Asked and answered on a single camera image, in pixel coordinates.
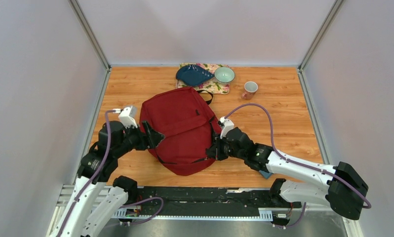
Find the red student backpack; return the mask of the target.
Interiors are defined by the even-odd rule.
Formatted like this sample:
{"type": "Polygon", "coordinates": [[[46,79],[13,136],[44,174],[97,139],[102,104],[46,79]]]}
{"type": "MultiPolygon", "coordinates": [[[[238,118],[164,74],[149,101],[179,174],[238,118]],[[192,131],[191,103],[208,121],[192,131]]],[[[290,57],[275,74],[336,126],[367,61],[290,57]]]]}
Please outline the red student backpack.
{"type": "Polygon", "coordinates": [[[166,91],[144,101],[140,121],[164,135],[149,153],[176,175],[198,173],[214,162],[206,155],[213,135],[220,134],[218,119],[200,91],[182,87],[166,91]]]}

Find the blue leather wallet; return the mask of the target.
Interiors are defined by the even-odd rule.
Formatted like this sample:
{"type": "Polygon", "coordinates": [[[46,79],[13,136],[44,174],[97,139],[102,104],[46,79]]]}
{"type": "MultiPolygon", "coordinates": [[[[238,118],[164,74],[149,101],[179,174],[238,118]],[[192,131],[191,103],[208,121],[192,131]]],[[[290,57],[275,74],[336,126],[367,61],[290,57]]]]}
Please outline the blue leather wallet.
{"type": "Polygon", "coordinates": [[[259,173],[260,173],[265,179],[269,179],[269,178],[273,175],[273,173],[271,173],[271,172],[266,172],[266,171],[262,171],[262,170],[260,170],[259,173]]]}

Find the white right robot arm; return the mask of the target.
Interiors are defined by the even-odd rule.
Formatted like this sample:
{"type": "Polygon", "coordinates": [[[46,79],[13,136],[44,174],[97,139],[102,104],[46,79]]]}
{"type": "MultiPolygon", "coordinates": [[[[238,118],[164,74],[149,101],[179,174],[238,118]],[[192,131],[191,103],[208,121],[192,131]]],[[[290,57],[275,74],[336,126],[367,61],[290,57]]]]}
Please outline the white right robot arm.
{"type": "Polygon", "coordinates": [[[224,137],[216,135],[206,154],[216,160],[239,158],[253,170],[295,178],[295,182],[274,181],[269,200],[276,207],[287,202],[315,203],[351,220],[359,220],[362,210],[371,207],[366,199],[368,185],[350,164],[341,161],[333,166],[296,158],[254,143],[237,127],[224,137]]]}

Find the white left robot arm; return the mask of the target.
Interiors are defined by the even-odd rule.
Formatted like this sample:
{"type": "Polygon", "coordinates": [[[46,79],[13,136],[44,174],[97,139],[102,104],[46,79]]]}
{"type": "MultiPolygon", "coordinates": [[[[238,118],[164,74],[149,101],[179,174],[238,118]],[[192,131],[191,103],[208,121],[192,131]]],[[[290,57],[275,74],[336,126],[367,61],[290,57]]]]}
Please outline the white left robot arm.
{"type": "Polygon", "coordinates": [[[137,215],[141,204],[155,200],[154,197],[140,200],[137,182],[120,176],[113,181],[105,198],[94,206],[110,175],[118,167],[119,158],[132,150],[156,148],[163,139],[164,135],[146,121],[141,125],[105,122],[98,141],[81,159],[72,194],[50,236],[96,237],[119,209],[136,207],[133,214],[137,215]]]}

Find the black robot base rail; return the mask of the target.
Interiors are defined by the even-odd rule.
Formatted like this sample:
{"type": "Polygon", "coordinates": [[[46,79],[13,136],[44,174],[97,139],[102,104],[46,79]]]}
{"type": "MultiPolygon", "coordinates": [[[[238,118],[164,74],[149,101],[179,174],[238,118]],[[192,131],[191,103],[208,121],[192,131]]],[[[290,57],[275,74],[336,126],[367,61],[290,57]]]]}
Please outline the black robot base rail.
{"type": "Polygon", "coordinates": [[[269,189],[258,188],[137,188],[127,203],[140,202],[139,217],[260,218],[261,211],[280,210],[287,216],[300,202],[289,203],[269,189]]]}

